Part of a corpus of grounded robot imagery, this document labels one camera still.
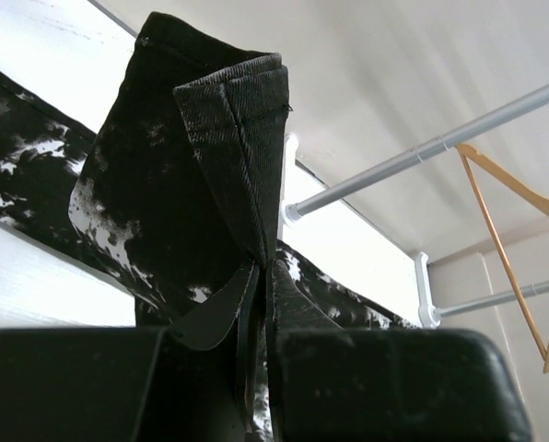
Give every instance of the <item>bleached black fabric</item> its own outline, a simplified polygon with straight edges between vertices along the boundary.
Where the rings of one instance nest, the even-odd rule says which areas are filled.
[[[0,73],[0,222],[115,277],[136,297],[138,325],[171,323],[243,260],[276,255],[339,325],[409,326],[275,243],[288,112],[280,57],[156,17],[96,141]],[[261,349],[255,423],[269,440]]]

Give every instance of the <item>silver rod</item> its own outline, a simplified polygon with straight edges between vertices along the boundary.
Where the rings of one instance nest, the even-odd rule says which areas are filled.
[[[426,141],[396,157],[390,158],[355,177],[313,195],[305,201],[290,204],[286,207],[286,213],[290,220],[297,221],[304,215],[409,169],[459,143],[464,143],[477,135],[484,134],[505,122],[510,122],[548,103],[549,84],[499,109],[492,110],[483,117],[479,117],[442,136]]]
[[[520,291],[524,297],[536,297],[537,295],[542,295],[543,293],[549,293],[549,281],[539,284],[526,285],[521,287]],[[449,316],[461,315],[462,313],[479,310],[481,308],[497,306],[515,299],[516,295],[514,294],[514,291],[508,290],[507,292],[502,292],[490,297],[481,297],[473,301],[465,302],[459,304],[458,306],[438,308],[438,314],[441,318],[447,318]]]

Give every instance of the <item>white ceiling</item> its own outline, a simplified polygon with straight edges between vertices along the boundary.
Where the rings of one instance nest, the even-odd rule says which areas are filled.
[[[99,0],[129,28],[178,16],[233,45],[280,52],[298,159],[333,185],[549,83],[549,0]],[[549,106],[473,140],[549,196]],[[477,173],[501,233],[549,223]],[[347,198],[431,261],[488,232],[456,152]]]

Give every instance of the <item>clothes hanger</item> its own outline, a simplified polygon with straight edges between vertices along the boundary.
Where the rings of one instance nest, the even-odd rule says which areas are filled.
[[[510,267],[508,256],[504,251],[502,242],[499,238],[499,235],[497,234],[496,228],[491,219],[489,211],[487,210],[487,206],[485,205],[483,195],[481,194],[479,185],[477,184],[475,176],[473,175],[473,171],[471,170],[471,166],[469,165],[468,159],[470,159],[477,166],[485,170],[487,173],[493,176],[496,180],[503,183],[506,187],[511,189],[513,192],[515,192],[518,196],[520,196],[521,198],[526,200],[528,203],[530,203],[531,205],[539,209],[548,217],[549,217],[549,198],[545,198],[539,193],[529,189],[525,184],[523,184],[522,182],[514,178],[507,171],[502,169],[495,161],[483,155],[481,152],[475,149],[472,145],[466,145],[466,144],[457,145],[457,150],[459,151],[459,155],[461,156],[461,161],[465,168],[465,172],[467,173],[467,177],[469,178],[469,182],[473,187],[473,192],[475,193],[477,202],[481,207],[482,213],[484,215],[485,223],[487,224],[487,227],[489,229],[489,233],[492,237],[492,240],[496,244],[497,253],[500,257],[500,260],[502,261],[502,264],[504,265],[504,269],[506,270],[506,274],[512,285],[512,289],[516,295],[516,298],[519,301],[520,309],[522,311],[524,319],[526,320],[529,326],[532,337],[534,338],[534,341],[536,342],[537,347],[539,349],[539,353],[541,354],[541,357],[544,360],[543,372],[549,373],[549,342],[545,348],[543,339],[539,334],[536,324],[532,319],[532,315],[529,310],[529,307],[526,304],[526,300],[524,299],[524,296],[522,295],[522,292],[520,290],[520,286],[516,279],[516,275],[514,274],[514,272]]]

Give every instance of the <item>white wall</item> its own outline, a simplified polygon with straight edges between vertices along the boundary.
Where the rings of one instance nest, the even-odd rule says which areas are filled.
[[[520,285],[549,280],[549,231],[505,246]],[[473,253],[452,262],[430,267],[430,283],[439,307],[511,287],[495,250]],[[527,300],[543,340],[549,337],[549,294]],[[444,327],[466,327],[492,338],[508,359],[517,377],[531,421],[540,442],[549,442],[549,374],[531,337],[518,303],[447,318]]]
[[[0,70],[93,131],[115,100],[133,46],[86,0],[0,0]],[[286,198],[322,190],[290,165]],[[283,239],[340,283],[419,323],[412,260],[344,204],[286,227]],[[133,324],[133,300],[76,264],[0,228],[0,326]]]

